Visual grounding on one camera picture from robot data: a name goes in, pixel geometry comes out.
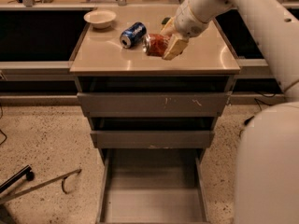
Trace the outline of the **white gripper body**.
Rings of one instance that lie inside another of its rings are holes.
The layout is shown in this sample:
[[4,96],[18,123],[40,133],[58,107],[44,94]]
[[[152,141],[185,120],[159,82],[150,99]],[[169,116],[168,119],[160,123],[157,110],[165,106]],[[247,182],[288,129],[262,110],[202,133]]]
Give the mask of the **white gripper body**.
[[189,1],[185,0],[177,9],[174,26],[176,30],[186,37],[197,37],[208,27],[206,22],[196,19],[189,5]]

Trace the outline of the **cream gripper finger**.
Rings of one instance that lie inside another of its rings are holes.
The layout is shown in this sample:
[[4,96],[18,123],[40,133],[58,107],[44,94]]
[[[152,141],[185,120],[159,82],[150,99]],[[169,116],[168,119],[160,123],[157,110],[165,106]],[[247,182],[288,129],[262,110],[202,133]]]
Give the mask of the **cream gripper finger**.
[[165,36],[171,36],[176,31],[174,26],[174,18],[169,18],[163,26],[160,34]]
[[173,34],[169,39],[168,46],[163,55],[163,59],[168,61],[173,60],[187,48],[188,44],[188,37],[184,37],[179,34]]

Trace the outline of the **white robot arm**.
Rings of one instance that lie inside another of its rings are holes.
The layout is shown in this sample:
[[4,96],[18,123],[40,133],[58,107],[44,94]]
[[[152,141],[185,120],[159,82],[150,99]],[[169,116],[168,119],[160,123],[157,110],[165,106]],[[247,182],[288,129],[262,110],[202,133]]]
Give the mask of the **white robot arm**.
[[299,21],[278,0],[185,0],[162,30],[171,38],[163,57],[177,57],[232,8],[262,54],[242,62],[241,78],[272,81],[283,95],[241,134],[234,224],[299,224]]

